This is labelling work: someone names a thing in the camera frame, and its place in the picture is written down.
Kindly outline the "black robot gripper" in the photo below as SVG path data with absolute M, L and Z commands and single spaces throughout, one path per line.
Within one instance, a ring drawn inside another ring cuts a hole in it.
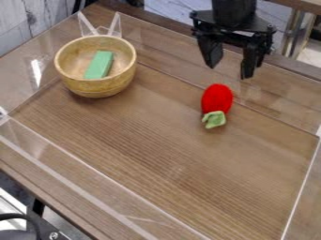
M 196 37 L 205 65 L 223 58 L 223 43 L 243 48 L 240 79 L 252 77 L 263 54 L 271 53 L 275 26 L 255 13 L 256 0 L 211 0 L 211 9 L 192 10 L 191 33 Z

